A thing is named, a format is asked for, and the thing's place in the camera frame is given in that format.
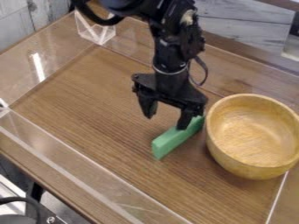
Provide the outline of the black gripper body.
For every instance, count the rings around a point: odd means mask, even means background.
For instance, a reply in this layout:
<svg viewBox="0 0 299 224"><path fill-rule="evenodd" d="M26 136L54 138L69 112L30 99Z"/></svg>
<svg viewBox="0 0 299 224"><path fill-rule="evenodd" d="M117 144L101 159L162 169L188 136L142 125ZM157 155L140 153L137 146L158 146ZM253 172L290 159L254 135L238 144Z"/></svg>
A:
<svg viewBox="0 0 299 224"><path fill-rule="evenodd" d="M157 94L157 102L162 102L177 109L204 108L208 101L205 95L189 81L189 68L174 73L153 70L153 73L131 75L133 92L140 88L150 89Z"/></svg>

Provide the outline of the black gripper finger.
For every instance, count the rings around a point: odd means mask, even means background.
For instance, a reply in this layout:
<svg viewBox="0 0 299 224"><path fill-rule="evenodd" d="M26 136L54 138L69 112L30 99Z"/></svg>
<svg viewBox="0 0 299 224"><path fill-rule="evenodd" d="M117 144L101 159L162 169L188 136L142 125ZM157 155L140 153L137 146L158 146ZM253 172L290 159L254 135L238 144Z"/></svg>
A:
<svg viewBox="0 0 299 224"><path fill-rule="evenodd" d="M136 95L142 114L150 119L157 110L157 94L150 89L140 88L136 91Z"/></svg>
<svg viewBox="0 0 299 224"><path fill-rule="evenodd" d="M176 123L177 130L185 130L192 122L192 120L197 117L202 116L204 108L185 108L181 110L181 115L178 121Z"/></svg>

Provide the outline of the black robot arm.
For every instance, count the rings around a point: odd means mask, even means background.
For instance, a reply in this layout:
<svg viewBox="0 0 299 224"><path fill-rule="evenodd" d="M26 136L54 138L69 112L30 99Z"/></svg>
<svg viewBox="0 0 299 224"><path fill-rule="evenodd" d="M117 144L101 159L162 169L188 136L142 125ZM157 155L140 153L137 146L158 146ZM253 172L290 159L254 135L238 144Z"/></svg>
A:
<svg viewBox="0 0 299 224"><path fill-rule="evenodd" d="M150 73L131 75L133 92L145 117L152 117L157 103L181 111L177 130L185 130L193 117L200 116L205 95L190 81L190 63L200 62L205 39L198 26L193 0L98 0L118 18L138 17L146 21L153 37Z"/></svg>

